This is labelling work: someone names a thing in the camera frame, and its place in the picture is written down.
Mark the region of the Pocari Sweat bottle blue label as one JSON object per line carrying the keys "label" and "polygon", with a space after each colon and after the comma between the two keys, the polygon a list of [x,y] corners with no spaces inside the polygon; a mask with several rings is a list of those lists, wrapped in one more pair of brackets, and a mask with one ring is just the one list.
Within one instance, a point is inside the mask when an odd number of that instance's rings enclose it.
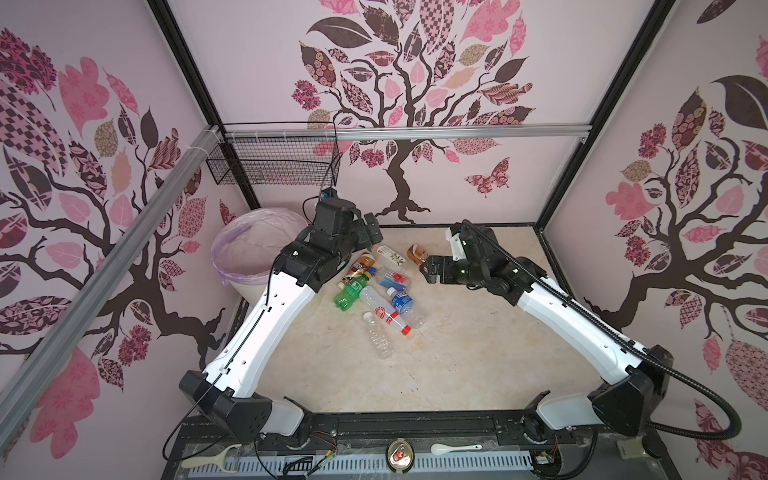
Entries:
{"label": "Pocari Sweat bottle blue label", "polygon": [[425,317],[420,306],[405,290],[390,287],[387,289],[387,295],[393,308],[411,328],[421,329],[424,326]]}

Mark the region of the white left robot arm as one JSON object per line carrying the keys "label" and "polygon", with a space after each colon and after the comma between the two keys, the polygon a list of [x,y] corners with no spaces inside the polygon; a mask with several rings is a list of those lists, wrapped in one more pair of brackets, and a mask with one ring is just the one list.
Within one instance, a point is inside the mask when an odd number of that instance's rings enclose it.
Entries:
{"label": "white left robot arm", "polygon": [[285,244],[269,270],[264,292],[240,329],[203,370],[187,371],[180,390],[194,409],[242,444],[263,434],[304,442],[311,412],[258,394],[257,386],[293,320],[340,273],[353,253],[380,242],[379,222],[356,210],[321,214]]}

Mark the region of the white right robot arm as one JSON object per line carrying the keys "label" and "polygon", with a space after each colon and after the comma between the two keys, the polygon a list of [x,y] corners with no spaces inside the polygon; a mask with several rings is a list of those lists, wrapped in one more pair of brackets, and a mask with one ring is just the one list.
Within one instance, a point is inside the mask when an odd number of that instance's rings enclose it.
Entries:
{"label": "white right robot arm", "polygon": [[601,383],[589,393],[552,398],[540,393],[525,409],[528,437],[571,427],[604,425],[624,436],[641,433],[666,394],[672,356],[660,346],[649,359],[631,353],[634,342],[580,305],[547,272],[526,257],[500,247],[494,232],[461,224],[449,228],[448,256],[429,255],[419,266],[430,284],[465,285],[486,290],[534,316],[580,353]]}

